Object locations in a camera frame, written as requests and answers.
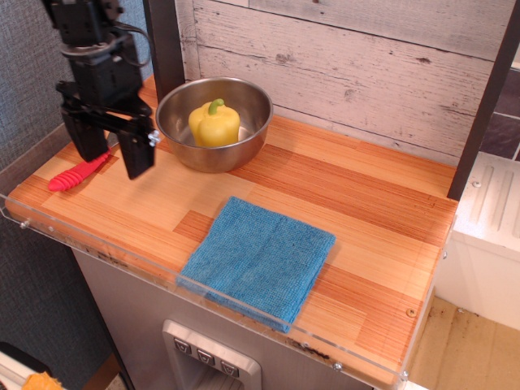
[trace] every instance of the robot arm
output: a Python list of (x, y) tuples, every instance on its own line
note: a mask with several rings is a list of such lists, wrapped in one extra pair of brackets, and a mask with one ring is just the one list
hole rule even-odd
[(80, 156), (91, 161), (105, 153), (104, 130), (114, 132), (128, 176), (138, 177), (154, 165), (158, 142), (152, 110), (138, 96), (143, 64), (129, 30), (140, 30), (116, 21), (123, 13), (117, 0), (42, 1), (60, 32), (61, 51), (75, 79), (58, 82), (56, 89), (63, 95), (63, 121)]

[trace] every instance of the button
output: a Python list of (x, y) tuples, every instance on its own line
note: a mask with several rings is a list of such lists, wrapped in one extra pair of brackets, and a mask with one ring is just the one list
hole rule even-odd
[(201, 362), (208, 364), (210, 366), (215, 365), (215, 358), (213, 356), (211, 356), (209, 353), (202, 351), (201, 349), (197, 349), (197, 355), (198, 355), (198, 360), (200, 360)]
[(173, 338), (173, 342), (175, 343), (175, 347), (182, 353), (186, 353), (188, 355), (192, 354), (192, 347), (185, 341), (179, 340), (176, 337)]
[(222, 360), (220, 362), (220, 365), (222, 366), (222, 371), (225, 374), (238, 378), (238, 368), (236, 368), (235, 366), (232, 366), (231, 364), (225, 362), (224, 360)]

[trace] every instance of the black metal pole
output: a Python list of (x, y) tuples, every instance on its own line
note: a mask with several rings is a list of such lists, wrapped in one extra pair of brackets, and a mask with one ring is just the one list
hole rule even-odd
[(517, 52), (520, 44), (520, 0), (517, 0), (507, 29), (505, 30), (504, 38), (500, 44), (500, 49), (496, 55), (495, 64), (491, 70), (491, 75), (487, 81), (486, 89), (480, 102), (477, 115), (474, 118), (473, 126), (471, 127), (470, 135), (466, 140), (466, 145), (462, 151), (461, 159), (459, 160), (457, 171), (453, 177), (452, 185), (448, 191), (448, 197), (459, 201), (466, 187), (468, 178), (470, 177), (471, 168), (475, 164), (475, 159), (480, 150), (480, 145), (484, 138), (489, 121), (495, 110), (498, 98), (501, 95), (504, 87), (505, 79), (513, 63), (514, 55)]
[(176, 5), (173, 0), (143, 0), (143, 6), (152, 43), (155, 87), (161, 101), (185, 82)]

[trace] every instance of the white wooden wall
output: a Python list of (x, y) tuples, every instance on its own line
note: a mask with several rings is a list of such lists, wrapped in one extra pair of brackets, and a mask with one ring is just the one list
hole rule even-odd
[(186, 80), (249, 80), (277, 115), (457, 165), (514, 0), (176, 5)]

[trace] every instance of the pepper stem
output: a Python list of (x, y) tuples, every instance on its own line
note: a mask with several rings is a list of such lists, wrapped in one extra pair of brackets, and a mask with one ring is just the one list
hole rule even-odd
[(211, 102), (210, 108), (208, 109), (208, 114), (215, 115), (217, 113), (217, 108), (224, 105), (223, 99), (215, 99)]

